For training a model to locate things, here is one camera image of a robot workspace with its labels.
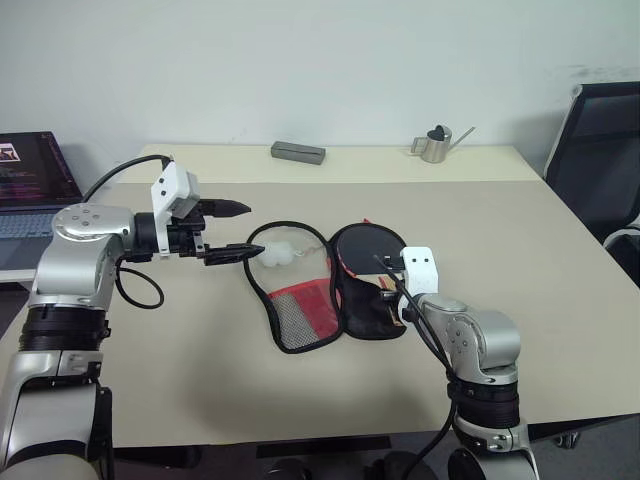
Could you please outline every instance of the laptop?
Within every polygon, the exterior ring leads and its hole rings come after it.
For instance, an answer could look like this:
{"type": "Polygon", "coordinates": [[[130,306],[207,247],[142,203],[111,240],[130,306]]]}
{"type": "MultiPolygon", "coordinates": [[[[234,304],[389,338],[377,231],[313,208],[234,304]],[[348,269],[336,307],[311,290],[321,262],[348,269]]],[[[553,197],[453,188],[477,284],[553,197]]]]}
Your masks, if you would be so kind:
{"type": "Polygon", "coordinates": [[[82,195],[51,132],[0,133],[0,270],[33,269],[82,195]]]}

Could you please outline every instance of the red fabric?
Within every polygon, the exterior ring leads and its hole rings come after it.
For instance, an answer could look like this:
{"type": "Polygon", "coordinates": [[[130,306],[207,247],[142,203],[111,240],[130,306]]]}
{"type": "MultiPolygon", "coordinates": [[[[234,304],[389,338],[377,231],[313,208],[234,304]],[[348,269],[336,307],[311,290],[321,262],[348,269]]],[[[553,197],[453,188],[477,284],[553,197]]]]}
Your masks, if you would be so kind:
{"type": "Polygon", "coordinates": [[[338,318],[331,304],[329,285],[329,278],[311,280],[271,292],[269,298],[293,295],[318,338],[326,338],[338,329],[338,318]]]}

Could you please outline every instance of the black office chair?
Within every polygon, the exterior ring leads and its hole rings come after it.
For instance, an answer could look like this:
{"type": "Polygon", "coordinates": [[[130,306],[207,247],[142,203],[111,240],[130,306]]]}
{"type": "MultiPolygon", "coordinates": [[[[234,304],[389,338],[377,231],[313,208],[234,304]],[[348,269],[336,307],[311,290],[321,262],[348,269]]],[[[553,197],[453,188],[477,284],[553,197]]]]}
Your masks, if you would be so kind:
{"type": "Polygon", "coordinates": [[[640,229],[625,228],[640,222],[640,82],[574,93],[545,180],[640,287],[640,229]]]}

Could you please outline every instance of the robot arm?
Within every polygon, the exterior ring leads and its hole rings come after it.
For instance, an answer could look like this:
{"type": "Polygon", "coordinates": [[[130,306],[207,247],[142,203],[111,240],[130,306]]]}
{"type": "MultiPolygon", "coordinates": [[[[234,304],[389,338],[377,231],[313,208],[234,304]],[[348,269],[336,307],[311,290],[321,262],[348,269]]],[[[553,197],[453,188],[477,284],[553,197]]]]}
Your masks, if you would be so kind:
{"type": "MultiPolygon", "coordinates": [[[[520,335],[511,319],[478,311],[438,294],[438,273],[431,250],[406,247],[403,265],[407,292],[416,301],[444,347],[453,370],[447,393],[456,406],[453,430],[463,448],[449,459],[449,478],[538,480],[527,424],[518,409],[520,335]]],[[[401,318],[432,339],[406,298],[401,318]]]]}
{"type": "Polygon", "coordinates": [[[119,286],[120,262],[177,253],[216,265],[263,250],[203,243],[206,215],[230,217],[250,209],[229,200],[201,200],[195,177],[173,162],[152,186],[152,197],[153,213],[81,203],[56,214],[19,352],[0,396],[2,480],[44,472],[47,478],[85,480],[98,478],[98,471],[112,478],[111,392],[98,381],[99,347],[110,334],[106,313],[114,284],[119,286]],[[104,460],[106,473],[89,465],[104,460]],[[56,471],[63,473],[58,477],[56,471]]]}

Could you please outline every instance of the white wall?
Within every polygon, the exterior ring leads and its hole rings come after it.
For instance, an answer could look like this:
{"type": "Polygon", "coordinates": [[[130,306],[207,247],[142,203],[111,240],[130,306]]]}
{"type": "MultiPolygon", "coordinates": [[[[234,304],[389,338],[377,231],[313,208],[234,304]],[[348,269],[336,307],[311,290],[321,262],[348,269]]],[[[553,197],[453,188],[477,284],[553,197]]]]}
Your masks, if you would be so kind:
{"type": "Polygon", "coordinates": [[[147,142],[408,144],[437,122],[546,158],[571,87],[640,77],[637,0],[0,0],[0,131],[82,185],[147,142]]]}

